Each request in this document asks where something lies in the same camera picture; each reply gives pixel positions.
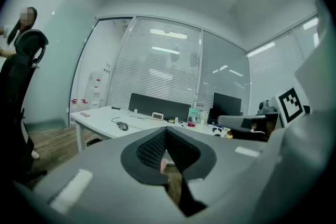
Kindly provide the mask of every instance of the computer monitor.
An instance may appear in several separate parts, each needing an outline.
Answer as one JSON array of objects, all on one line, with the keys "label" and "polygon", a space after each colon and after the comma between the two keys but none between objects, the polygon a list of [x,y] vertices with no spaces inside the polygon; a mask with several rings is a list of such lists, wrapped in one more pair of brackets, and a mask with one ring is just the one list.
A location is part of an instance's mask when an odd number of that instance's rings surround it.
[{"label": "computer monitor", "polygon": [[219,116],[239,116],[242,100],[224,94],[214,94],[214,104],[211,119],[216,120]]}]

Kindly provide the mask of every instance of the person's hand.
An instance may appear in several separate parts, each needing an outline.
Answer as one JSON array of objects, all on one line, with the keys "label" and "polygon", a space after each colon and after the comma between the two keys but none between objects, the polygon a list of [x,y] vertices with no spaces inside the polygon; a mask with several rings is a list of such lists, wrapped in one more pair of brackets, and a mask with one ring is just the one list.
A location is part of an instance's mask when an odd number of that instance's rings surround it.
[{"label": "person's hand", "polygon": [[0,50],[0,56],[1,57],[5,57],[5,58],[9,58],[10,56],[16,54],[16,51],[14,50]]},{"label": "person's hand", "polygon": [[162,159],[161,160],[161,166],[160,166],[160,173],[161,174],[164,174],[165,173],[165,169],[166,169],[166,167],[167,167],[167,162],[168,162],[168,160],[167,159]]}]

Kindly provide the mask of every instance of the cable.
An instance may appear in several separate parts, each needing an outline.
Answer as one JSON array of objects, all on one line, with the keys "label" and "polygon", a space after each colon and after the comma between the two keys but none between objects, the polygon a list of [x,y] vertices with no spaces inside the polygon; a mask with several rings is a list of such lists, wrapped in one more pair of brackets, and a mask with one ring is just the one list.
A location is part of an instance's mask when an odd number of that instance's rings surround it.
[{"label": "cable", "polygon": [[117,123],[116,123],[115,121],[113,121],[113,120],[118,119],[118,118],[120,118],[120,117],[113,118],[113,119],[111,120],[111,122],[114,122],[115,124],[117,124]]},{"label": "cable", "polygon": [[183,125],[181,122],[178,121],[178,123],[179,123],[180,125],[182,125],[183,128],[185,128],[184,125]]},{"label": "cable", "polygon": [[129,116],[129,117],[136,117],[136,118],[138,118],[138,119],[142,119],[142,120],[143,120],[143,118],[138,117],[138,116]]},{"label": "cable", "polygon": [[251,129],[251,133],[254,133],[254,134],[259,133],[259,134],[265,134],[266,135],[266,133],[264,133],[263,131],[255,131],[253,129]]}]

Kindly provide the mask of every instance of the chair backrest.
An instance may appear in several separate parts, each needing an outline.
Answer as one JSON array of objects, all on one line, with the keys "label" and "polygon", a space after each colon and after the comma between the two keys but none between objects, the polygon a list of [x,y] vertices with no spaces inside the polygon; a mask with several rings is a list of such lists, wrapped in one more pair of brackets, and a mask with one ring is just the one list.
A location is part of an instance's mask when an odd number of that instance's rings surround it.
[{"label": "chair backrest", "polygon": [[[9,120],[20,120],[18,116],[26,91],[37,67],[36,63],[41,60],[47,44],[47,38],[38,30],[28,30],[15,40],[17,54],[4,62],[0,73],[3,85],[1,96]],[[39,49],[42,52],[35,58]]]},{"label": "chair backrest", "polygon": [[48,39],[40,30],[31,29],[20,34],[15,39],[14,45],[17,54],[26,55],[33,62],[38,63],[45,53]]}]

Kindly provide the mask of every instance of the white desk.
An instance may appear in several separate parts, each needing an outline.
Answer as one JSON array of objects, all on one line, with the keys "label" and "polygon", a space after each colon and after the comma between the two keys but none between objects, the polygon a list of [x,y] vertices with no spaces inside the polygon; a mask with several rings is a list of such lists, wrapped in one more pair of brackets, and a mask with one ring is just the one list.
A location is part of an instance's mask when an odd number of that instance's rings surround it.
[{"label": "white desk", "polygon": [[[81,115],[82,112],[90,116],[85,117]],[[86,148],[84,129],[88,129],[93,133],[102,136],[103,138],[118,138],[157,127],[182,127],[179,122],[169,123],[167,121],[151,120],[150,116],[133,113],[124,109],[111,109],[110,106],[71,113],[71,117],[76,121],[76,136],[79,151],[82,151]],[[111,121],[113,118],[117,117],[119,118],[113,121],[126,123],[128,125],[127,131],[120,130],[119,127]],[[186,129],[208,135],[214,135],[212,131],[214,126],[212,125],[188,127],[186,123],[182,124]],[[223,137],[225,134],[226,132],[223,130],[221,136]]]}]

